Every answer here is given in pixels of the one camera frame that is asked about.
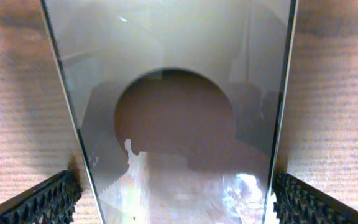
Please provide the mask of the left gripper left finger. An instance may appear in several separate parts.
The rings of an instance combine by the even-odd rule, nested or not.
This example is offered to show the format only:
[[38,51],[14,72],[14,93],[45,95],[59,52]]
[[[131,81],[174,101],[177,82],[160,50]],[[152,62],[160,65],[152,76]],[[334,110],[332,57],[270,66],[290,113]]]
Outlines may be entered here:
[[82,188],[71,170],[61,171],[0,204],[0,224],[70,224]]

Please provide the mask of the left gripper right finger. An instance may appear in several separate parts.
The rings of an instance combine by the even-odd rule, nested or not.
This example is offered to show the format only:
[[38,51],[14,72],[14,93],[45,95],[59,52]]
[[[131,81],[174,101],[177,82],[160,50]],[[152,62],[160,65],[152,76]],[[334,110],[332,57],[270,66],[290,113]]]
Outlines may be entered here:
[[358,211],[287,173],[275,176],[273,209],[283,224],[358,224]]

